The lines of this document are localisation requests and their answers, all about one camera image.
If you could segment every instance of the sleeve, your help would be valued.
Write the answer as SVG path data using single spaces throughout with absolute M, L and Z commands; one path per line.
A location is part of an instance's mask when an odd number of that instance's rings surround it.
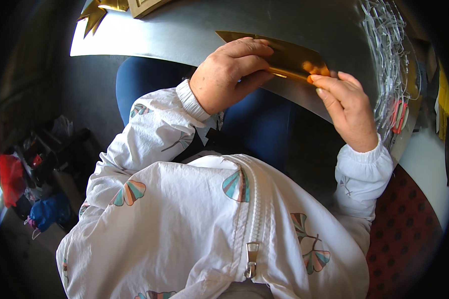
M 107 152 L 100 154 L 101 161 L 88 181 L 80 219 L 86 217 L 89 206 L 105 210 L 134 173 L 157 161 L 173 160 L 192 142 L 194 127 L 204 127 L 202 122 L 208 117 L 189 80 L 137 99 L 131 107 L 130 122 Z
M 378 137 L 377 147 L 369 152 L 356 152 L 349 145 L 343 146 L 337 154 L 335 170 L 337 189 L 331 211 L 364 254 L 369 249 L 376 199 L 383 194 L 393 172 L 391 156 L 379 134 Z

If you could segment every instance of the blue jeans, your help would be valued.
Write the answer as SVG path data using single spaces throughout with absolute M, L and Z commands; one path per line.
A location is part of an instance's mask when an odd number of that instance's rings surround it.
M 128 124 L 130 110 L 136 99 L 159 89 L 176 87 L 190 70 L 190 66 L 176 62 L 144 57 L 128 58 L 116 75 L 116 99 L 124 125 Z M 251 153 L 285 172 L 288 143 L 297 107 L 283 97 L 258 88 L 224 112 L 220 134 L 247 150 L 243 152 Z M 195 138 L 192 143 L 201 141 Z

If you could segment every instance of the shredded paper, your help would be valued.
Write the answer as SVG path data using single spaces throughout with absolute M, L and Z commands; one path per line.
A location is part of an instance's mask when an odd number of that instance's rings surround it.
M 407 39 L 404 32 L 406 23 L 394 2 L 361 0 L 361 7 L 364 11 L 362 25 L 368 37 L 376 70 L 378 97 L 374 106 L 374 121 L 383 144 L 390 149 L 391 129 L 395 125 L 391 123 L 395 102 L 402 99 L 408 103 L 411 97 L 407 92 L 409 52 L 404 49 Z

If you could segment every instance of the blue cloth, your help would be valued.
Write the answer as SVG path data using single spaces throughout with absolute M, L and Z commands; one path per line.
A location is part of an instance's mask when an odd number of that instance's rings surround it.
M 136 99 L 159 89 L 176 87 L 190 70 L 190 66 L 165 60 L 128 58 L 116 75 L 116 99 L 124 125 L 128 124 Z M 285 172 L 297 107 L 283 97 L 258 88 L 225 111 L 221 133 L 251 151 L 254 157 Z
M 47 230 L 54 222 L 67 223 L 71 218 L 68 198 L 63 192 L 59 192 L 47 200 L 39 200 L 30 211 L 30 218 L 35 220 L 41 232 Z

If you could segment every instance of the left hand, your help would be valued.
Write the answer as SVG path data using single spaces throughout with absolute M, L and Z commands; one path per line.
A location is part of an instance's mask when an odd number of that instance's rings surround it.
M 241 101 L 274 75 L 263 59 L 273 54 L 264 39 L 244 37 L 219 47 L 196 69 L 190 89 L 208 114 Z

